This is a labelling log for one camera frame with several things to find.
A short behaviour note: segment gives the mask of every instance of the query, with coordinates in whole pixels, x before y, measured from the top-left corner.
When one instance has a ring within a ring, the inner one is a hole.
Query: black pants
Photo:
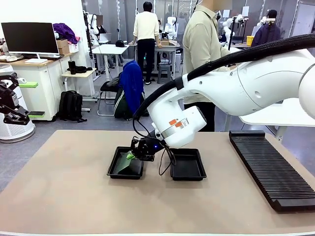
[[[207,125],[203,127],[199,132],[214,132],[215,131],[215,109],[216,106],[212,102],[195,102],[190,104],[184,104],[184,108],[196,106],[198,107],[205,119]]]
[[[146,55],[146,62],[147,62],[146,82],[150,82],[153,62],[154,62],[155,40],[154,39],[141,39],[138,41],[137,48],[138,48],[138,65],[140,66],[142,72],[143,72],[144,56]]]

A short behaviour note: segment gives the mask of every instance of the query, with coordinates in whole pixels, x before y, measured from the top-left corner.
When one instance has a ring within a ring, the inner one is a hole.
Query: white sweater
[[[155,13],[144,11],[136,16],[133,35],[141,39],[155,39],[158,36],[158,17]]]

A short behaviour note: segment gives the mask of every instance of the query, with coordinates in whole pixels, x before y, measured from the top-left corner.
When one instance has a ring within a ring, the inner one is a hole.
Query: beige shirt
[[[230,54],[230,51],[222,47],[219,42],[216,14],[201,5],[196,7],[187,24],[183,46],[183,74],[187,74],[209,61],[214,61]],[[221,67],[215,71],[229,71],[229,68]],[[210,101],[201,94],[184,99],[185,104],[193,102]]]
[[[158,17],[155,13],[144,11],[136,16],[133,35],[141,39],[155,39],[158,36]]]

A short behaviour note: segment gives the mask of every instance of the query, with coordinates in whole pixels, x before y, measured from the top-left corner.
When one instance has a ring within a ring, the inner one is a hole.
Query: person in dark jacket
[[[267,18],[276,18],[276,17],[277,17],[276,10],[270,10],[268,12]],[[257,31],[254,37],[254,40],[252,42],[252,47],[279,40],[281,38],[280,35],[281,35],[281,30],[275,23],[272,23],[272,24],[266,23],[262,25]]]

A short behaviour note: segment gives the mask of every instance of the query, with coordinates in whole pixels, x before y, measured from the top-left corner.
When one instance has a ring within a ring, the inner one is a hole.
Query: black rack
[[[265,139],[263,131],[230,131],[229,137],[275,211],[315,210],[315,191]]]

